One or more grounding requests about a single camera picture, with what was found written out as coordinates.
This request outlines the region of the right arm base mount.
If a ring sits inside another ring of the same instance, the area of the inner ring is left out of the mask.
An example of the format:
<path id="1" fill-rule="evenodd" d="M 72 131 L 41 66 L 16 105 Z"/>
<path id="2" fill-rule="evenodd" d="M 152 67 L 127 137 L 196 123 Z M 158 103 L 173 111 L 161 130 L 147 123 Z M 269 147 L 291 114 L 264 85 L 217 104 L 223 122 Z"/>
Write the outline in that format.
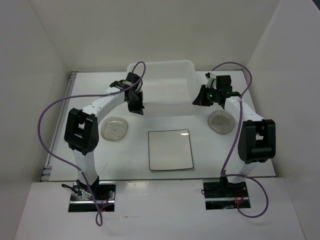
<path id="1" fill-rule="evenodd" d="M 204 196 L 206 210 L 249 209 L 251 203 L 247 185 L 244 181 L 230 183 L 224 177 L 204 180 L 201 194 Z"/>

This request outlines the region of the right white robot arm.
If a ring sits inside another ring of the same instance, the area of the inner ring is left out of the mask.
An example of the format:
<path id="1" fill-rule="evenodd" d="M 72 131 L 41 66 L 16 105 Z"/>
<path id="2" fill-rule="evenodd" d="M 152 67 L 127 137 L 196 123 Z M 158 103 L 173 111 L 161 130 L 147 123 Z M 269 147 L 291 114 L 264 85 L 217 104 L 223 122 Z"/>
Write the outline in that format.
<path id="1" fill-rule="evenodd" d="M 276 155 L 276 123 L 258 115 L 239 92 L 227 92 L 203 84 L 192 103 L 210 107 L 220 105 L 236 120 L 235 140 L 220 171 L 227 179 L 219 184 L 220 193 L 231 196 L 237 185 L 259 165 Z"/>

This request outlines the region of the square white black-rimmed plate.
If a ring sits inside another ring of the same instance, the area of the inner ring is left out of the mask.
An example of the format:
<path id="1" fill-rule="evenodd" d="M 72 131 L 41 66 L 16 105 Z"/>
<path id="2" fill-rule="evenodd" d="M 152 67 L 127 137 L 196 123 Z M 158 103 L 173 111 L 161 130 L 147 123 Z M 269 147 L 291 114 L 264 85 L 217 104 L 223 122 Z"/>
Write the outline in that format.
<path id="1" fill-rule="evenodd" d="M 185 171 L 194 168 L 190 132 L 187 128 L 148 132 L 149 170 Z"/>

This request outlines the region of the translucent white plastic bin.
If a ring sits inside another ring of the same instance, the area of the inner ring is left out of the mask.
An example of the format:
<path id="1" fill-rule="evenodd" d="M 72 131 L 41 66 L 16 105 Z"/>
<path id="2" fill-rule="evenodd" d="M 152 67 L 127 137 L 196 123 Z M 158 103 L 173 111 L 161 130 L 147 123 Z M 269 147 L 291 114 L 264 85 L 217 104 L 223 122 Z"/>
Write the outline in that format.
<path id="1" fill-rule="evenodd" d="M 145 117 L 196 114 L 193 101 L 200 83 L 190 60 L 147 62 L 142 78 Z"/>

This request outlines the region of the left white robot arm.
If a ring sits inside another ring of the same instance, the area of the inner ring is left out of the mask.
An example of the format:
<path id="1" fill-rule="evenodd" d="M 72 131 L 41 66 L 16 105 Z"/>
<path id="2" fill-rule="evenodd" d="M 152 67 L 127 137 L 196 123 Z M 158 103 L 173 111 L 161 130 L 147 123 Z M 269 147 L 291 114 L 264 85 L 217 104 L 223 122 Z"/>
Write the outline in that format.
<path id="1" fill-rule="evenodd" d="M 128 90 L 96 99 L 82 109 L 72 108 L 67 117 L 64 140 L 72 150 L 77 166 L 77 183 L 88 200 L 100 193 L 94 150 L 99 143 L 99 124 L 114 108 L 127 103 L 131 113 L 143 115 L 143 91 Z"/>

